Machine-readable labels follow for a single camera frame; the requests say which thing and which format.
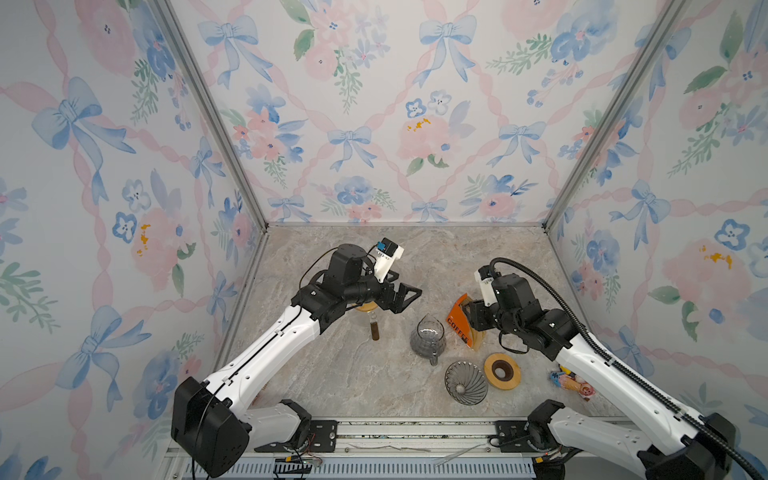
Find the clear glass server wooden handle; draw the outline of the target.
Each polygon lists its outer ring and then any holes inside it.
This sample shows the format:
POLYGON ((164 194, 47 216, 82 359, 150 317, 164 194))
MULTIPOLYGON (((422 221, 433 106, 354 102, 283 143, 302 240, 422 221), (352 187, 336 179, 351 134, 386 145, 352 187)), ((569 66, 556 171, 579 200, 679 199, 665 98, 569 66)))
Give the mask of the clear glass server wooden handle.
POLYGON ((370 325, 371 338, 373 341, 378 341, 380 339, 378 313, 375 310, 370 311, 368 313, 368 319, 369 319, 369 325, 370 325))

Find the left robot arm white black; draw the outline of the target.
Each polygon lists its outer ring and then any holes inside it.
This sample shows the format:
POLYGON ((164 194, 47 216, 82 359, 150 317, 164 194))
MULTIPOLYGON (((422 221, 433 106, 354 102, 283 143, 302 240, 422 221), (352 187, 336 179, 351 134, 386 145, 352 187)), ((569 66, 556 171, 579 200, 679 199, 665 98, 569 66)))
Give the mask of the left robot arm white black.
POLYGON ((297 402, 249 407, 279 370, 347 312, 372 303, 400 314, 422 291, 393 271, 404 249, 383 238, 365 249, 344 243, 324 252, 329 263, 309 266, 278 319, 235 359, 202 381, 184 380, 174 392, 171 438, 190 457, 194 473, 218 478, 248 451, 276 447, 295 456, 310 443, 312 416, 297 402))

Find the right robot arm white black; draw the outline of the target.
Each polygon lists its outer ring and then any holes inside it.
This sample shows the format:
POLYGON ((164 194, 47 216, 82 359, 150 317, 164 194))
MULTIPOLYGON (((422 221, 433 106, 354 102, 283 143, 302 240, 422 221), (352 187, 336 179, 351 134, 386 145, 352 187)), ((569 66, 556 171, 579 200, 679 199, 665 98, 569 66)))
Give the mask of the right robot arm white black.
POLYGON ((723 479, 730 473, 737 453, 731 422, 702 415, 640 376, 599 343, 559 294, 553 296, 558 308, 546 310, 519 275, 484 266, 475 279, 482 298, 464 308, 472 328, 517 336, 580 376, 634 424, 620 428, 546 400, 527 418, 523 437, 533 448, 588 452, 644 479, 723 479))

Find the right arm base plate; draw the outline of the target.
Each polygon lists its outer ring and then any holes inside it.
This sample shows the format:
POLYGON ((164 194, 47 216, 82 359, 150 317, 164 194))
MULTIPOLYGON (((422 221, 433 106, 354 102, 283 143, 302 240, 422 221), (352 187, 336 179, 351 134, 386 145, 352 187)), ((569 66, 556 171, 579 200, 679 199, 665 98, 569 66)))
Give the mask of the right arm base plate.
POLYGON ((498 420, 489 444, 502 453, 534 453, 535 448, 526 420, 498 420))

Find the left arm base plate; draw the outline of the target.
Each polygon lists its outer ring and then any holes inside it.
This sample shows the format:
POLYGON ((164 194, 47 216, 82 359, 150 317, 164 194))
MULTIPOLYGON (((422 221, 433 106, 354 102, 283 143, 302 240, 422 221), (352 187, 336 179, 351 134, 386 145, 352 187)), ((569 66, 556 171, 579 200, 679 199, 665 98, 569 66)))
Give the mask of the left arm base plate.
POLYGON ((334 453, 338 440, 337 420, 310 420, 283 443, 269 443, 253 449, 256 453, 334 453))

